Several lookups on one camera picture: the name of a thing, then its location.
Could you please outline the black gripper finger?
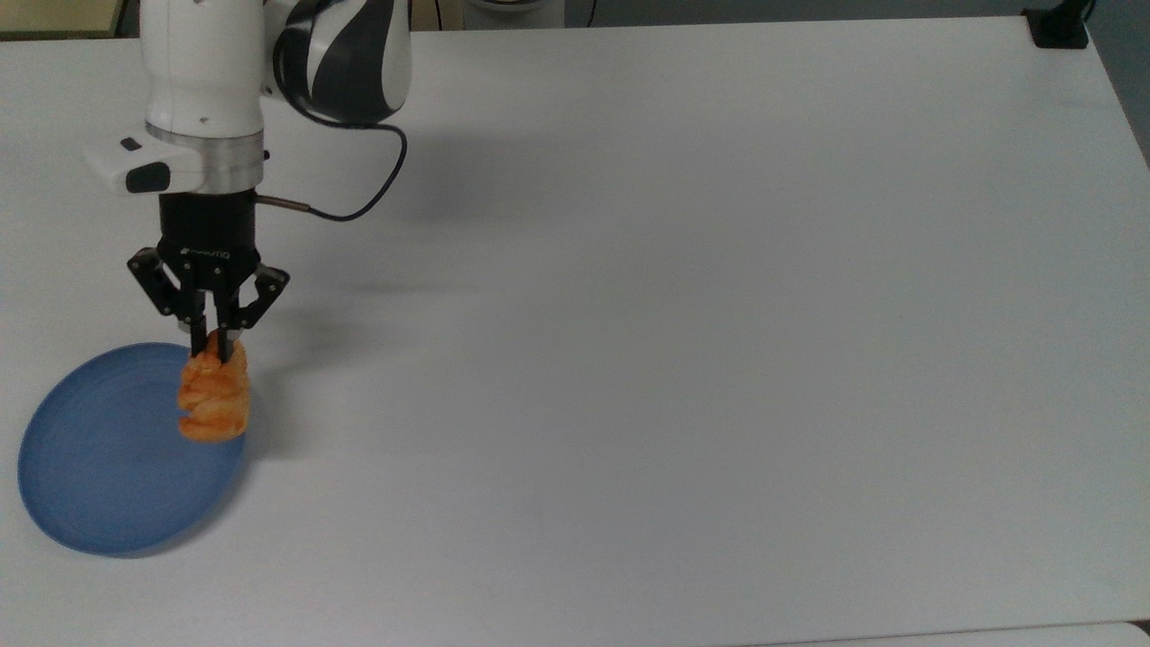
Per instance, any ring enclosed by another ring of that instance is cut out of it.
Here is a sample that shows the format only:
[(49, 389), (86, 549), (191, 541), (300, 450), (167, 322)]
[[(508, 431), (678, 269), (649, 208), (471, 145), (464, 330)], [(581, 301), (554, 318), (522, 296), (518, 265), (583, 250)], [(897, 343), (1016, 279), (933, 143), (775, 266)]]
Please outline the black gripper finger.
[(286, 270), (256, 265), (250, 279), (237, 284), (225, 282), (225, 286), (215, 292), (217, 356), (222, 364), (233, 360), (241, 332), (256, 326), (290, 282)]
[(190, 356), (201, 355), (208, 342), (206, 298), (204, 291), (197, 287), (192, 270), (174, 270), (164, 262), (158, 247), (143, 247), (128, 259), (126, 267), (155, 310), (160, 315), (172, 316), (186, 329)]

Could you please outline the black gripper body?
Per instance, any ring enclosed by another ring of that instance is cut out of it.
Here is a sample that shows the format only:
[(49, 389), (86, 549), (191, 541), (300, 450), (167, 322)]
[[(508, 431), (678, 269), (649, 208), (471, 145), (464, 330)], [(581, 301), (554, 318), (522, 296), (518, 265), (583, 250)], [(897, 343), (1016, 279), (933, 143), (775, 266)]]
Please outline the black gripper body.
[(255, 274), (256, 195), (168, 193), (160, 195), (160, 259), (194, 288), (238, 290)]

